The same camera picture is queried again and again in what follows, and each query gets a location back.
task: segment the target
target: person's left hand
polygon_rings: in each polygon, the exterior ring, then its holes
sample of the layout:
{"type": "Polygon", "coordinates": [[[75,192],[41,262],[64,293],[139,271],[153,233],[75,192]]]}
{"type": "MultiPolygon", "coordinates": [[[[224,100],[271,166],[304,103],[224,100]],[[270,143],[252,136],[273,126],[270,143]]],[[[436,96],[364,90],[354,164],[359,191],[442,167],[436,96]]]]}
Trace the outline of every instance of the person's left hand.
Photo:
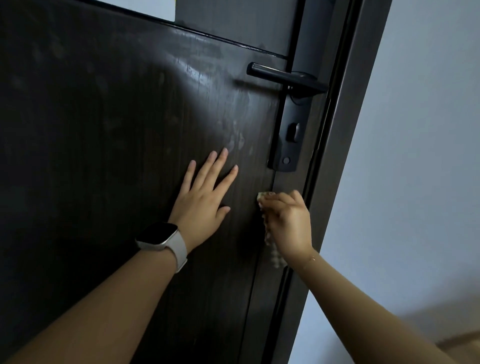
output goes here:
{"type": "Polygon", "coordinates": [[[168,219],[168,222],[178,226],[188,253],[212,236],[230,211],[228,206],[218,207],[237,177],[238,166],[235,165],[228,176],[214,189],[227,155],[228,150],[223,148],[215,161],[217,154],[215,151],[211,152],[192,186],[196,163],[192,160],[188,165],[179,196],[168,219]]]}

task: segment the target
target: door panel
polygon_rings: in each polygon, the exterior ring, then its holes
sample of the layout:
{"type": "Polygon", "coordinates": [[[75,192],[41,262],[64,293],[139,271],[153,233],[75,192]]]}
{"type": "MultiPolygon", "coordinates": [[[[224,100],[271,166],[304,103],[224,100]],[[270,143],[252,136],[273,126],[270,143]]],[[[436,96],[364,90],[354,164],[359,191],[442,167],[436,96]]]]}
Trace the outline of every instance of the door panel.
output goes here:
{"type": "Polygon", "coordinates": [[[175,23],[288,54],[298,0],[177,0],[175,23]]]}
{"type": "Polygon", "coordinates": [[[236,361],[278,106],[278,86],[245,69],[285,61],[76,1],[0,9],[0,361],[134,254],[188,162],[223,146],[224,172],[240,167],[232,211],[172,280],[134,360],[236,361]]]}

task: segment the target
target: forearm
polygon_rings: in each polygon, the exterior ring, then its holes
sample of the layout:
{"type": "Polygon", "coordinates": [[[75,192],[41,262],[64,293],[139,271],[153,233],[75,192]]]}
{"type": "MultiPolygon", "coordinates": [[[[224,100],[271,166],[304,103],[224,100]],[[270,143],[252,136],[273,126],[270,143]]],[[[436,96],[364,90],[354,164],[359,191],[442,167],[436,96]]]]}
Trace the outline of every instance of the forearm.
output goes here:
{"type": "Polygon", "coordinates": [[[453,363],[360,291],[312,249],[296,271],[356,363],[453,363]]]}
{"type": "Polygon", "coordinates": [[[169,249],[138,252],[7,363],[129,363],[175,269],[169,249]]]}

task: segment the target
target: person's left arm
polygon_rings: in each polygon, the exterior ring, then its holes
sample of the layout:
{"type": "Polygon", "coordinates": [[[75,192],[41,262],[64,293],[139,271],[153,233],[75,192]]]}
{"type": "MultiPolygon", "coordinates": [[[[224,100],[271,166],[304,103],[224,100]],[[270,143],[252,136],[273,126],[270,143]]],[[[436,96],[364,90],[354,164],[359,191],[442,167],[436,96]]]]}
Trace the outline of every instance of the person's left arm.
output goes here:
{"type": "MultiPolygon", "coordinates": [[[[220,203],[238,173],[235,166],[214,189],[227,160],[212,152],[191,185],[190,162],[169,222],[179,228],[188,253],[220,226],[229,207],[220,203]]],[[[128,363],[165,288],[175,274],[173,252],[139,251],[115,273],[55,320],[7,363],[128,363]]]]}

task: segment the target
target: white paper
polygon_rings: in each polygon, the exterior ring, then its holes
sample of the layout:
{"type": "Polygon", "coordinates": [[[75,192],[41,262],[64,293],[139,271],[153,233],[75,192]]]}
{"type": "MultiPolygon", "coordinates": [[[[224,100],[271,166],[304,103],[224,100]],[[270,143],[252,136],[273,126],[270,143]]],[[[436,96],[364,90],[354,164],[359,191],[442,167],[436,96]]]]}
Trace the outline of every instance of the white paper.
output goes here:
{"type": "Polygon", "coordinates": [[[175,0],[101,0],[155,18],[175,21],[175,0]]]}

